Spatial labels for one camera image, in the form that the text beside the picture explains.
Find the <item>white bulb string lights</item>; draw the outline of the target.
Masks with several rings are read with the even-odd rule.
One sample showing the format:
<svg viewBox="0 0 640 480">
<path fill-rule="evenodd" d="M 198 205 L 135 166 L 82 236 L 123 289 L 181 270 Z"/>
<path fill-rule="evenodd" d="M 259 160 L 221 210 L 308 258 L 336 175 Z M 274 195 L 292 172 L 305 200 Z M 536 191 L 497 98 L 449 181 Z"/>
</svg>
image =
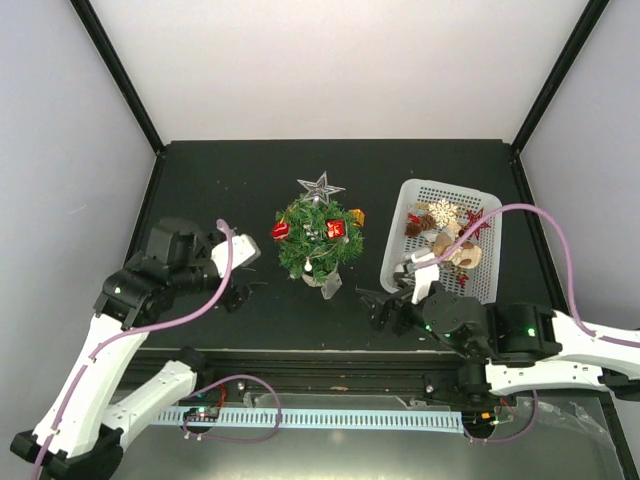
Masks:
<svg viewBox="0 0 640 480">
<path fill-rule="evenodd" d="M 339 266 L 346 261 L 350 237 L 347 232 L 338 239 L 315 234 L 308 239 L 313 245 L 304 257 L 301 279 L 307 286 L 318 289 L 324 300 L 331 300 L 343 285 Z"/>
</svg>

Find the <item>red santa ornament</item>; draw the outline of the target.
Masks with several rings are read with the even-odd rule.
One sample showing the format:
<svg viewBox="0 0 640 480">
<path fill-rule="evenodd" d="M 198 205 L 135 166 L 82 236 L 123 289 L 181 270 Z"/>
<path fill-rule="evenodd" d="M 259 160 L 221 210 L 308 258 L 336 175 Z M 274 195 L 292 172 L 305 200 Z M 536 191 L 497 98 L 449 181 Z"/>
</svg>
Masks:
<svg viewBox="0 0 640 480">
<path fill-rule="evenodd" d="M 270 236 L 276 241 L 276 242 L 281 242 L 283 240 L 286 240 L 291 232 L 291 225 L 289 223 L 286 222 L 277 222 L 271 232 L 270 232 Z"/>
</svg>

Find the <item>red gift box ornament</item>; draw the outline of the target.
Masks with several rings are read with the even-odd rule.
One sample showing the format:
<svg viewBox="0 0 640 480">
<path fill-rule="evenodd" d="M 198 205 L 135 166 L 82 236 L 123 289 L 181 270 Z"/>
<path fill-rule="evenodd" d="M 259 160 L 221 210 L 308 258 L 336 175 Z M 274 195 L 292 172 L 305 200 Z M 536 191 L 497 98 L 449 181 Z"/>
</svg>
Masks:
<svg viewBox="0 0 640 480">
<path fill-rule="evenodd" d="M 326 222 L 326 227 L 329 239 L 343 238 L 347 235 L 346 224 L 343 219 L 330 219 Z"/>
</svg>

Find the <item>small green christmas tree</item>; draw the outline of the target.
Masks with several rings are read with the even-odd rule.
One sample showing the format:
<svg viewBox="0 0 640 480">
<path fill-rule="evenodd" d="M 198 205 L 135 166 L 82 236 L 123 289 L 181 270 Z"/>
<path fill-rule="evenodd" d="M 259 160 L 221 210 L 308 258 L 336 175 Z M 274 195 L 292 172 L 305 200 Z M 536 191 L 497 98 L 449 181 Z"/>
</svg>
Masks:
<svg viewBox="0 0 640 480">
<path fill-rule="evenodd" d="M 338 267 L 363 253 L 364 220 L 360 209 L 300 196 L 275 214 L 270 236 L 278 246 L 279 263 L 291 279 L 323 284 Z"/>
</svg>

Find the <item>gold gift box ornament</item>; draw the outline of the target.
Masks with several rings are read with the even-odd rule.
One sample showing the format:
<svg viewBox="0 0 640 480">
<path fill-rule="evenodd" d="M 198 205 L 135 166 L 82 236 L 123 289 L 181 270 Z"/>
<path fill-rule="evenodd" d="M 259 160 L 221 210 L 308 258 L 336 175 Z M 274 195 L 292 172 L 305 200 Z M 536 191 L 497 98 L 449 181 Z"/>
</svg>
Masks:
<svg viewBox="0 0 640 480">
<path fill-rule="evenodd" d="M 348 211 L 352 224 L 357 228 L 362 228 L 365 224 L 366 215 L 361 209 L 350 209 Z"/>
</svg>

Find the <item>white perforated plastic basket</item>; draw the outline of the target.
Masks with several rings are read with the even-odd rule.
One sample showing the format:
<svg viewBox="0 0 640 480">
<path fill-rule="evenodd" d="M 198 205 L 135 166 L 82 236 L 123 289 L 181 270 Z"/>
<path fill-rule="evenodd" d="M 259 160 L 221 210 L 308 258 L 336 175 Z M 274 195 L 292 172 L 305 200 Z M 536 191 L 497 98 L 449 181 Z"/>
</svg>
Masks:
<svg viewBox="0 0 640 480">
<path fill-rule="evenodd" d="M 439 227 L 415 238 L 405 235 L 406 225 L 414 218 L 428 212 L 431 203 L 445 199 L 459 207 L 458 223 L 462 226 L 469 222 L 469 215 L 488 213 L 499 208 L 500 200 L 489 193 L 433 180 L 409 179 L 405 181 L 398 195 L 391 221 L 387 244 L 380 270 L 380 284 L 384 290 L 393 293 L 398 284 L 393 274 L 400 263 L 416 250 L 432 246 Z M 496 216 L 487 221 L 487 226 L 471 236 L 470 242 L 477 245 L 482 257 L 478 266 L 459 273 L 440 267 L 440 282 L 446 290 L 461 296 L 473 296 L 483 303 L 496 301 L 500 249 L 502 238 L 502 217 Z"/>
</svg>

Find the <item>silver star tree topper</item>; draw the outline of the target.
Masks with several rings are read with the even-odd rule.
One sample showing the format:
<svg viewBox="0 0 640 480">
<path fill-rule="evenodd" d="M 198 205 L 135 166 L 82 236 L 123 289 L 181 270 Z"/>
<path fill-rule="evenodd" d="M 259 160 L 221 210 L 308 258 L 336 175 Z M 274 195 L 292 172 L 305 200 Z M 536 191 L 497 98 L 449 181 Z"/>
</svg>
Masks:
<svg viewBox="0 0 640 480">
<path fill-rule="evenodd" d="M 328 205 L 333 195 L 345 191 L 345 188 L 329 183 L 327 172 L 323 172 L 315 181 L 298 179 L 297 183 L 305 190 L 301 199 L 311 202 L 314 206 Z"/>
</svg>

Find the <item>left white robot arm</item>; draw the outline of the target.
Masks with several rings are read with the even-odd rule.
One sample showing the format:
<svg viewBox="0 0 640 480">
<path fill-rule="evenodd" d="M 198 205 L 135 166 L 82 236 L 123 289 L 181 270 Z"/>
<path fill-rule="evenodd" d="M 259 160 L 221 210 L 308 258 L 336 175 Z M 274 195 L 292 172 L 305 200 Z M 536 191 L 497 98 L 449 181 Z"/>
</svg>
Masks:
<svg viewBox="0 0 640 480">
<path fill-rule="evenodd" d="M 207 397 L 215 376 L 204 356 L 182 349 L 119 402 L 112 397 L 149 334 L 187 324 L 247 297 L 232 273 L 260 255 L 252 237 L 224 220 L 206 233 L 188 220 L 163 219 L 146 246 L 109 276 L 94 304 L 83 347 L 56 400 L 11 451 L 32 464 L 34 479 L 109 479 L 133 441 L 166 408 Z"/>
</svg>

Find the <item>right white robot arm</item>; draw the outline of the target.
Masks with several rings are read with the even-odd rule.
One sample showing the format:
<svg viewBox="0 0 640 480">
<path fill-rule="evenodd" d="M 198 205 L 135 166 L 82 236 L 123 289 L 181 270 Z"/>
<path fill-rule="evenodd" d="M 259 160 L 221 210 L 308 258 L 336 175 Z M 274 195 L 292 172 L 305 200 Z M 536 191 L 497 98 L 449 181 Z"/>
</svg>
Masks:
<svg viewBox="0 0 640 480">
<path fill-rule="evenodd" d="M 476 403 L 531 390 L 608 391 L 639 399 L 639 333 L 577 321 L 548 307 L 483 304 L 434 282 L 419 295 L 359 290 L 376 329 L 420 329 L 463 358 L 457 396 Z"/>
</svg>

